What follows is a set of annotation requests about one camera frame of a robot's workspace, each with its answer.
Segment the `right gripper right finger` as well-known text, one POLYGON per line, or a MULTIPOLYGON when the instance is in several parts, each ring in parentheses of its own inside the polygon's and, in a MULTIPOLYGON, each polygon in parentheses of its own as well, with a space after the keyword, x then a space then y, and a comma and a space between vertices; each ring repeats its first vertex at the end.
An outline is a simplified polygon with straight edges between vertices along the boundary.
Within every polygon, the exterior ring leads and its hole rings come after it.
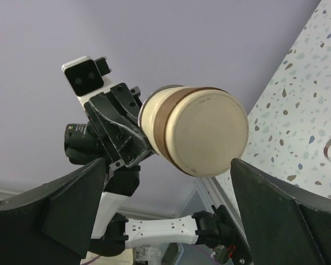
POLYGON ((254 264, 331 264, 331 199, 237 158, 230 174, 254 264))

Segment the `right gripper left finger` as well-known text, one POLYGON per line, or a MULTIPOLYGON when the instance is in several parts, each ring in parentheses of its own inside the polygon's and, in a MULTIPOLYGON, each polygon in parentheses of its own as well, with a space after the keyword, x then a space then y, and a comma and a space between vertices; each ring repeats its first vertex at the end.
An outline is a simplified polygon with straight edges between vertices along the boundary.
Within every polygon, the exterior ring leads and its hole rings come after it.
POLYGON ((105 173, 99 158, 0 200, 0 264, 79 264, 88 252, 105 173))

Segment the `steel cup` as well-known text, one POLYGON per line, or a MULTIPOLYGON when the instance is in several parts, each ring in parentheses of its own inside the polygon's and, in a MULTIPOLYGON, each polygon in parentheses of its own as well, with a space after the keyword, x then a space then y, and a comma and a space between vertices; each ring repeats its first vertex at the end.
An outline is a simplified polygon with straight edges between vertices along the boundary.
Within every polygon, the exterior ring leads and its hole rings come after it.
POLYGON ((215 87, 160 88, 142 104, 138 126, 156 154, 193 177, 228 171, 249 138, 243 106, 215 87))

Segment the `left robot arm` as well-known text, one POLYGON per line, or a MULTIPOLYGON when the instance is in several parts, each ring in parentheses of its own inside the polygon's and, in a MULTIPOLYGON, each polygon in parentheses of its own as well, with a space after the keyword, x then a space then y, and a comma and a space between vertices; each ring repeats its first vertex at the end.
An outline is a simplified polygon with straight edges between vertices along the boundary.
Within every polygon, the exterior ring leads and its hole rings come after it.
POLYGON ((217 262, 251 262, 248 244, 224 205, 181 216, 128 209, 125 203, 140 183, 140 164, 153 155, 196 178, 225 173, 242 155, 248 120, 239 101, 215 87, 165 86, 144 102, 126 84, 74 87, 89 122, 68 124, 65 154, 84 165, 106 161, 106 180, 92 232, 90 251, 116 256, 152 245, 204 245, 223 256, 217 262))

